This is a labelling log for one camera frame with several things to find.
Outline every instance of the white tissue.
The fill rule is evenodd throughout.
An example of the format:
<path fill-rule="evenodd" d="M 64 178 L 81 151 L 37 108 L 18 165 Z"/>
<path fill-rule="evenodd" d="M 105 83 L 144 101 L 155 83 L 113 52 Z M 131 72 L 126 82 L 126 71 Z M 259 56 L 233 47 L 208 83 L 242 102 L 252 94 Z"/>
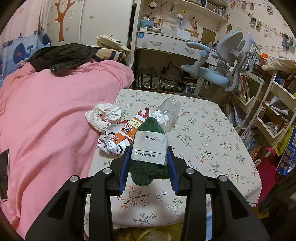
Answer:
<path fill-rule="evenodd" d="M 154 117 L 159 124 L 167 124 L 170 118 L 167 115 L 161 114 L 161 110 L 157 110 L 149 116 Z"/>
<path fill-rule="evenodd" d="M 121 118 L 121 109 L 113 104 L 103 102 L 97 104 L 93 110 L 89 110 L 84 115 L 93 128 L 104 132 L 108 125 L 116 123 Z"/>

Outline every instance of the metal screw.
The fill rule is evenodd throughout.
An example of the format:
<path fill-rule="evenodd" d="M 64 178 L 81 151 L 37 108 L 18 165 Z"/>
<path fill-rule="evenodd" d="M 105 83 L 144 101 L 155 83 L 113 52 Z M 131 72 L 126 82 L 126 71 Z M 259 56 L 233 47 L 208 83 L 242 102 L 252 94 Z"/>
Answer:
<path fill-rule="evenodd" d="M 103 173 L 105 173 L 105 174 L 110 174 L 111 172 L 112 172 L 112 169 L 111 168 L 105 168 L 103 170 Z"/>
<path fill-rule="evenodd" d="M 194 169 L 193 169 L 193 168 L 187 168 L 187 169 L 186 169 L 186 172 L 187 172 L 188 174 L 193 174 L 193 173 L 194 173 Z"/>
<path fill-rule="evenodd" d="M 70 181 L 73 182 L 73 183 L 76 182 L 77 180 L 78 180 L 77 176 L 71 176 L 70 177 Z"/>
<path fill-rule="evenodd" d="M 227 181 L 227 177 L 224 176 L 224 175 L 221 175 L 221 176 L 219 177 L 219 179 L 220 179 L 220 181 L 222 181 L 222 182 L 226 182 L 226 181 Z"/>

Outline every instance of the blue whale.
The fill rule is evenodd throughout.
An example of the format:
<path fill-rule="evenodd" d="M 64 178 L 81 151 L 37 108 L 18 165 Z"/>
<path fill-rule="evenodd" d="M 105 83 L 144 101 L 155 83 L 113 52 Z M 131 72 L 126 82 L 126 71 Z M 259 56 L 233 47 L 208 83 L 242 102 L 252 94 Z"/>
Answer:
<path fill-rule="evenodd" d="M 22 60 L 28 58 L 31 53 L 31 48 L 33 48 L 33 45 L 31 45 L 27 48 L 27 50 L 29 50 L 29 53 L 27 53 L 26 49 L 22 43 L 20 43 L 18 46 L 16 46 L 15 51 L 13 53 L 13 62 L 15 64 L 18 64 Z"/>

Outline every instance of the pink bag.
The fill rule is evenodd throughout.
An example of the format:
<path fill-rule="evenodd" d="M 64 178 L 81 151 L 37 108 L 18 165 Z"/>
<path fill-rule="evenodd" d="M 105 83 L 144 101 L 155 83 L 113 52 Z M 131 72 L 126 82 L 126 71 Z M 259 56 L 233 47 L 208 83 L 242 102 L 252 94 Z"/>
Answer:
<path fill-rule="evenodd" d="M 262 181 L 262 190 L 261 194 L 257 203 L 257 206 L 266 198 L 266 196 L 269 194 L 269 192 L 274 187 L 274 184 L 276 183 L 276 166 L 272 165 L 275 164 L 275 155 L 276 152 L 274 149 L 267 147 L 266 150 L 271 152 L 271 155 L 268 157 L 263 157 L 262 161 L 258 167 L 259 176 Z"/>

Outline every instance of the hanging photos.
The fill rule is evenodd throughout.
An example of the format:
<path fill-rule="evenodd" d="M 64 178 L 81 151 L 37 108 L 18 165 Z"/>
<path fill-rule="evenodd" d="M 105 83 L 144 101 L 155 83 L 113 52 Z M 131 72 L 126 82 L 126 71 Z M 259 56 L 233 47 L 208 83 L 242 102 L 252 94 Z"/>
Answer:
<path fill-rule="evenodd" d="M 262 26 L 262 23 L 261 23 L 260 20 L 258 19 L 258 22 L 257 22 L 257 25 L 256 25 L 256 29 L 257 29 L 258 31 L 260 31 L 261 26 Z"/>
<path fill-rule="evenodd" d="M 252 11 L 254 11 L 254 10 L 255 10 L 254 3 L 250 3 L 250 10 L 252 10 Z"/>
<path fill-rule="evenodd" d="M 286 51 L 289 51 L 290 47 L 294 47 L 293 40 L 286 34 L 282 34 L 282 35 L 283 35 L 283 42 L 281 45 L 284 47 Z"/>
<path fill-rule="evenodd" d="M 252 18 L 251 18 L 250 25 L 254 25 L 255 23 L 256 23 L 256 18 L 252 17 Z"/>
<path fill-rule="evenodd" d="M 266 6 L 266 7 L 267 7 L 267 13 L 268 13 L 269 15 L 273 15 L 274 12 L 273 12 L 273 10 L 272 10 L 272 7 L 270 7 L 270 6 Z"/>
<path fill-rule="evenodd" d="M 246 1 L 242 1 L 242 9 L 246 9 L 247 7 L 247 2 Z"/>
<path fill-rule="evenodd" d="M 235 0 L 230 0 L 231 9 L 233 9 L 235 7 L 235 4 L 236 4 Z"/>
<path fill-rule="evenodd" d="M 265 26 L 265 29 L 264 29 L 264 37 L 268 37 L 268 34 L 269 34 L 268 27 Z"/>

